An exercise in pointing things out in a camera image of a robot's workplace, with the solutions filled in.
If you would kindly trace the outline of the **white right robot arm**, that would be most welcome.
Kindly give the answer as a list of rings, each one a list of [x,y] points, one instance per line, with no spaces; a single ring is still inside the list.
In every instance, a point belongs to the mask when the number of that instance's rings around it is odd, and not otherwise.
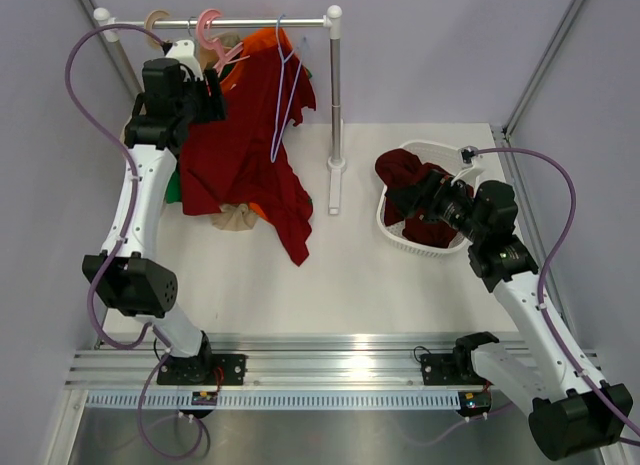
[[[454,374],[502,391],[550,460],[620,442],[632,396],[593,365],[546,297],[542,274],[515,234],[513,188],[488,180],[471,192],[462,180],[432,170],[413,185],[388,190],[386,199],[403,217],[445,223],[469,241],[474,274],[506,310],[537,365],[525,367],[483,332],[457,340]]]

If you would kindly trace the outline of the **pink plastic hanger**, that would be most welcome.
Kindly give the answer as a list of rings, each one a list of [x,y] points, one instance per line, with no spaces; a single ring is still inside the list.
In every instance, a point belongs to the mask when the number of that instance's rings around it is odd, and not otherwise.
[[[242,55],[244,44],[225,45],[221,35],[212,35],[210,30],[215,21],[222,16],[216,9],[206,9],[198,17],[195,35],[198,42],[198,60],[203,70],[215,70],[220,75],[228,65],[234,65],[246,59]]]

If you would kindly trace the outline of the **dark red t shirt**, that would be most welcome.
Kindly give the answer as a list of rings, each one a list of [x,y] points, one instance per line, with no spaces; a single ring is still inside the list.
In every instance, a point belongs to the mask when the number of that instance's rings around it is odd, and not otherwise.
[[[254,204],[275,228],[295,265],[309,256],[312,200],[288,163],[271,152],[283,125],[299,125],[316,107],[312,84],[284,31],[261,29],[244,40],[242,61],[222,81],[223,121],[194,124],[179,158],[183,212],[220,212]],[[282,63],[281,55],[291,55]]]

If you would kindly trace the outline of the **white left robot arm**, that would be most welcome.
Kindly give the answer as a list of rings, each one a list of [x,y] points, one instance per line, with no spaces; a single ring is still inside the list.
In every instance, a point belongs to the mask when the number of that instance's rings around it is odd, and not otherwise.
[[[203,73],[195,59],[149,60],[142,78],[144,90],[116,142],[126,167],[112,228],[100,252],[82,263],[90,282],[87,307],[100,299],[154,332],[166,349],[159,383],[220,384],[224,372],[210,341],[179,307],[177,276],[156,255],[166,189],[189,128],[224,119],[224,100],[216,76]]]

